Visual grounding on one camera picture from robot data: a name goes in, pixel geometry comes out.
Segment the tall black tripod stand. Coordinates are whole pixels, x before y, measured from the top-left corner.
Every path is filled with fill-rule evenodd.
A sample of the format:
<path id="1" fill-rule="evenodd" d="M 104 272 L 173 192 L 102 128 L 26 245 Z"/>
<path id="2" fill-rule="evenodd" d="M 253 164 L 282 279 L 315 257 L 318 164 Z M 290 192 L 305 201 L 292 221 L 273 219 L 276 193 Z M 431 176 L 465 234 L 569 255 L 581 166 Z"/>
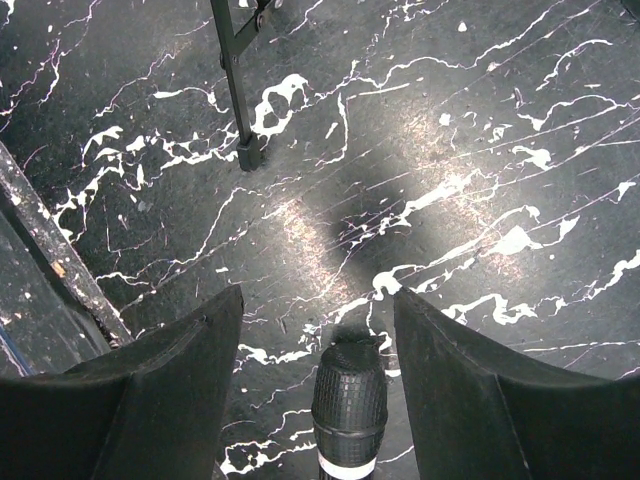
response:
<path id="1" fill-rule="evenodd" d="M 238 32 L 234 30 L 228 2 L 211 0 L 210 4 L 220 45 L 219 63 L 226 75 L 238 128 L 236 152 L 239 166 L 243 171 L 254 171 L 263 163 L 263 157 L 257 135 L 251 128 L 239 61 L 242 53 L 268 23 L 272 14 L 281 8 L 283 2 L 257 1 L 251 19 Z"/>

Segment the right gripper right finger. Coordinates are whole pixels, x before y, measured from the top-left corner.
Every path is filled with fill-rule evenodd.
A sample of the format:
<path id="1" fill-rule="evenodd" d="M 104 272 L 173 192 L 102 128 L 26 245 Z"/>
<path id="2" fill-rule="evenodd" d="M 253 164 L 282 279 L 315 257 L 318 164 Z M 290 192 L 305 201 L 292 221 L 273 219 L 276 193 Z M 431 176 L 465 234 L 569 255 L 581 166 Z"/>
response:
<path id="1" fill-rule="evenodd" d="M 414 292 L 394 297 L 396 350 L 423 479 L 635 479 L 639 381 L 516 352 Z"/>

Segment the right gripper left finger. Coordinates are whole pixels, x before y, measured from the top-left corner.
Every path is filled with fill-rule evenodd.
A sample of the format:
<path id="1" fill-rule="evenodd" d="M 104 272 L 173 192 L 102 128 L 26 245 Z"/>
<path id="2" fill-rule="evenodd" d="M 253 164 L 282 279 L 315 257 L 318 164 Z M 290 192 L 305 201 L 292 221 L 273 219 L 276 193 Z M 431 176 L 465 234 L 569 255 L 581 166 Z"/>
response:
<path id="1" fill-rule="evenodd" d="M 209 479 L 244 300 L 186 317 L 60 374 L 1 383 L 5 479 Z"/>

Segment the matte black microphone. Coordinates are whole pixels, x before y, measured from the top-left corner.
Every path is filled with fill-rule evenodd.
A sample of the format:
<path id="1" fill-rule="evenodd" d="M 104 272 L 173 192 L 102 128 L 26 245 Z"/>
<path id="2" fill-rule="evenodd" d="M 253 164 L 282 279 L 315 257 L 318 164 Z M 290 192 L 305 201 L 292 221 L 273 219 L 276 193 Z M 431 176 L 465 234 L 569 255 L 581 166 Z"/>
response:
<path id="1" fill-rule="evenodd" d="M 388 419 L 385 370 L 376 347 L 342 342 L 320 358 L 312 420 L 321 479 L 371 479 Z"/>

